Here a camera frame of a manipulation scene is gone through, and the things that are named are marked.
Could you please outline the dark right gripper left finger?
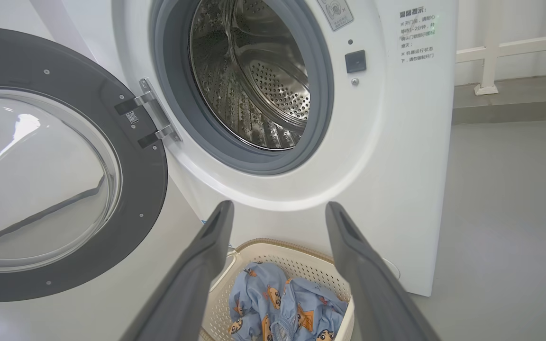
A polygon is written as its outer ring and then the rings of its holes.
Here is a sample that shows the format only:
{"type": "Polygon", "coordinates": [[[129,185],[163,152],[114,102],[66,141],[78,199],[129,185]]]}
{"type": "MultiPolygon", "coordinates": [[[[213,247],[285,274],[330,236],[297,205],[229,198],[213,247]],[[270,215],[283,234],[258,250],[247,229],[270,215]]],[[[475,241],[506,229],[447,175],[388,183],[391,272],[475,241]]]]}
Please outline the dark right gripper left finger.
{"type": "Polygon", "coordinates": [[[234,220],[232,201],[220,202],[165,274],[122,341],[197,341],[212,280],[223,270],[234,220]]]}

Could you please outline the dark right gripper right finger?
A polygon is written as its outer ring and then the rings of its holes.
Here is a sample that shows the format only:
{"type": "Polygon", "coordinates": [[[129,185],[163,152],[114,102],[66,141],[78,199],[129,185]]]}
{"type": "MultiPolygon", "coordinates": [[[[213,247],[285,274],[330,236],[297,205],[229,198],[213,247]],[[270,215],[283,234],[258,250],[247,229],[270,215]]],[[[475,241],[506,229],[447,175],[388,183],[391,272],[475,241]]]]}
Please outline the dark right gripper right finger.
{"type": "Polygon", "coordinates": [[[326,225],[336,270],[349,283],[365,341],[437,341],[437,333],[344,207],[329,202],[326,225]]]}

